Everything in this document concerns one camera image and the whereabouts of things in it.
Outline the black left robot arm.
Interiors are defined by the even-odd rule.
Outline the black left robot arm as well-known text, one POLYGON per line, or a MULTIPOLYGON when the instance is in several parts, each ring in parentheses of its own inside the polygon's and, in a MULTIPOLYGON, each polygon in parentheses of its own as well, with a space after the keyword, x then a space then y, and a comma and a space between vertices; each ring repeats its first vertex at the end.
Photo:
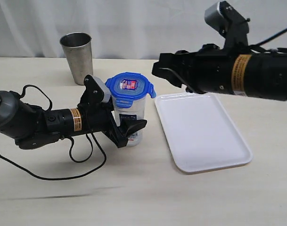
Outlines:
POLYGON ((14 139, 23 150, 32 150, 60 139, 102 132, 118 148, 128 137, 145 128, 147 120, 122 120, 116 124, 114 105, 108 87, 97 77, 86 75, 85 91, 76 108, 54 110, 22 102, 21 94, 0 90, 0 133, 14 139))

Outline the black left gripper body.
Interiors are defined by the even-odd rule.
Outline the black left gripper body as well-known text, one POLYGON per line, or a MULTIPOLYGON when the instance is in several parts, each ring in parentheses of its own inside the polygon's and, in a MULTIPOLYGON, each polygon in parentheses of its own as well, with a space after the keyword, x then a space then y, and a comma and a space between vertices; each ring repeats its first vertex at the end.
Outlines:
POLYGON ((84 79, 85 91, 83 92, 78 108, 82 113, 82 122, 85 130, 95 133, 102 132, 117 148, 125 147, 128 143, 121 128, 117 126, 112 111, 114 106, 112 98, 108 103, 102 103, 103 91, 95 82, 92 75, 84 79))

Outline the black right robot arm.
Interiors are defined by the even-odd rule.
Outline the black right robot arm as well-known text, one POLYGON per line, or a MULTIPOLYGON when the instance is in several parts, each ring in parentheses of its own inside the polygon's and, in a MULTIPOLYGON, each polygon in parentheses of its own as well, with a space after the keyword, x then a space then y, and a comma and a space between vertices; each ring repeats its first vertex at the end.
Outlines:
POLYGON ((287 102, 287 48, 249 44, 249 18, 227 1, 205 11, 205 22, 225 40, 223 47, 205 44, 199 51, 161 53, 152 74, 189 93, 221 93, 287 102))

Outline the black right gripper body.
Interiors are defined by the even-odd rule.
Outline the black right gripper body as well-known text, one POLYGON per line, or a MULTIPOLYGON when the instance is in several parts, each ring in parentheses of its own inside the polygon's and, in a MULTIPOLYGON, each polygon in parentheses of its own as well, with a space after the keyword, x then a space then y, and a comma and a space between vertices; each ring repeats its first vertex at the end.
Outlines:
POLYGON ((221 12, 228 21, 226 32, 218 32, 224 46, 208 43, 197 52, 179 50, 161 53, 153 64, 152 74, 167 80, 173 86, 186 86, 190 93, 206 92, 233 94, 231 72, 234 62, 248 46, 248 19, 237 12, 227 1, 221 2, 221 12))

